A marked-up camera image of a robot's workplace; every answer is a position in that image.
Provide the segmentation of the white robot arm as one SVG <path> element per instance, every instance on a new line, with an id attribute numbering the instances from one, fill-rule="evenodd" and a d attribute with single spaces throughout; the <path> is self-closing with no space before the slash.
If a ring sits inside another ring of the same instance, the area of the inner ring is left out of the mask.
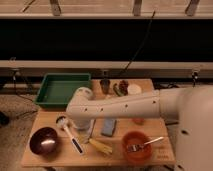
<path id="1" fill-rule="evenodd" d="M 153 90 L 96 100 L 80 87 L 66 107 L 79 122 L 96 118 L 179 118 L 175 171 L 213 171 L 213 86 Z"/>

